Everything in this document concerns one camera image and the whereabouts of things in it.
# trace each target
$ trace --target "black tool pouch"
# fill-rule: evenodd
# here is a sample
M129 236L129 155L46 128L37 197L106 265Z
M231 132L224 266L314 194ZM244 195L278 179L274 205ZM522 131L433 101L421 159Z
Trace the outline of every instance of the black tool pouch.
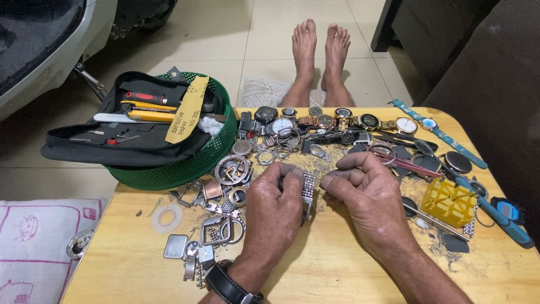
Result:
M128 91L165 96L172 102L181 101L189 85L188 82L170 81L141 72L125 72L116 78L113 88L97 113L123 114L120 102L125 100ZM221 95L207 88L201 112L221 115L224 109ZM51 160L110 166L163 166L195 155L211 139L210 134L195 127L187 139L171 144L165 141L170 124L118 123L113 126L114 123L111 125L111 122L90 119L85 124L52 129L47 132L45 145L40 150L41 155ZM93 134L89 131L100 131L104 134ZM108 139L121 140L118 135L140 137L118 144L106 144Z

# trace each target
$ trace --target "hand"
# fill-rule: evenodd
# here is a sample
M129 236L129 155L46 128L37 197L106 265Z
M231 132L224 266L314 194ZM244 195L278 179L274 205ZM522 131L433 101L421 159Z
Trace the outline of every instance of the hand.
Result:
M375 154L352 153L336 167L320 187L345 203L368 252L384 264L405 251L421 250L407 224L399 181Z
M250 185L242 256L279 263L300 229L303 183L302 170L275 162Z

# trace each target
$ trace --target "foot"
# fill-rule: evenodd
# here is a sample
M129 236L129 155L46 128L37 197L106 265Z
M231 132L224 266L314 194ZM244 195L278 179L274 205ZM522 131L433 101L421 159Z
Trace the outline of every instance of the foot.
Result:
M303 78L313 83L313 73L315 72L315 45L317 35L315 33L315 22L308 19L302 24L298 24L294 29L293 57L296 65L296 78Z
M347 59L347 52L349 51L349 39L350 35L346 29L344 30L342 27L338 27L335 23L330 24L325 45L326 67L321 81L321 89L323 91L326 91L328 79L336 77L341 79L341 73L343 72L343 66L345 65L345 59Z

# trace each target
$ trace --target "forearm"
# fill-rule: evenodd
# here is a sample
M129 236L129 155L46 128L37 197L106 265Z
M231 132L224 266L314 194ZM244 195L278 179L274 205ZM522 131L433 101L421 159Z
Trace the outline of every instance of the forearm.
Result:
M408 303L473 304L452 279L421 249L382 260Z
M239 255L229 268L228 275L245 291L258 294L262 285L268 280L273 262L263 261L247 255ZM223 304L225 301L214 291L209 292L199 304Z

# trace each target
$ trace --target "leg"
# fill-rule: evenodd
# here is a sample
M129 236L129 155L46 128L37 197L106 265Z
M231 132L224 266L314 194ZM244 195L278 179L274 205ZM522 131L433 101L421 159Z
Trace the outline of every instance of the leg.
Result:
M308 19L298 24L293 35L293 56L296 65L296 79L289 92L278 105L280 108L309 107L309 88L313 84L315 72L315 45L317 35L315 22Z
M341 73L347 59L350 35L335 23L328 27L326 38L326 67L322 75L321 88L326 91L327 107L354 107L353 99L341 81Z

